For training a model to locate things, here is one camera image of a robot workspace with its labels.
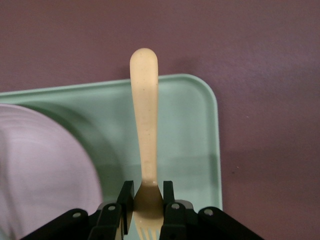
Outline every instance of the screw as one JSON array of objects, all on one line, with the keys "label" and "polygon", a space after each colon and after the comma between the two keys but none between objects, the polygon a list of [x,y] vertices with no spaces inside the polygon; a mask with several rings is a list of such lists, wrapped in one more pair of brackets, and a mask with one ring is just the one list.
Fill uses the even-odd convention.
[{"label": "screw", "polygon": [[207,208],[204,210],[204,214],[208,215],[208,216],[212,216],[214,214],[214,212],[211,209]]},{"label": "screw", "polygon": [[116,206],[113,206],[113,205],[108,207],[108,210],[109,210],[109,211],[113,211],[113,210],[115,210],[115,209],[116,209]]},{"label": "screw", "polygon": [[174,203],[174,204],[171,205],[171,208],[173,208],[173,209],[179,209],[180,206],[179,206],[178,203]]},{"label": "screw", "polygon": [[80,217],[80,216],[81,216],[81,213],[80,213],[80,212],[76,212],[75,214],[72,215],[72,217],[73,217],[74,219],[76,219],[76,218],[78,218],[78,217]]}]

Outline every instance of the purple table surface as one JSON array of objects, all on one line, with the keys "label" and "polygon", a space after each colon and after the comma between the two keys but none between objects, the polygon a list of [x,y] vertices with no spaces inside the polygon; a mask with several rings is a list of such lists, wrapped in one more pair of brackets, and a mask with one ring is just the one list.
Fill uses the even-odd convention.
[{"label": "purple table surface", "polygon": [[217,97],[224,211],[318,240],[319,1],[0,1],[0,92],[127,79],[143,47]]}]

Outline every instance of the fork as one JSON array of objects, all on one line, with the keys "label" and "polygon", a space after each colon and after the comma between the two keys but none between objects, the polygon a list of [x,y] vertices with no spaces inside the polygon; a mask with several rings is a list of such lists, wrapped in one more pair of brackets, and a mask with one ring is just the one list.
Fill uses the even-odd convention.
[{"label": "fork", "polygon": [[133,216],[140,240],[156,240],[164,212],[157,182],[158,59],[152,50],[141,48],[133,53],[130,78],[142,178]]}]

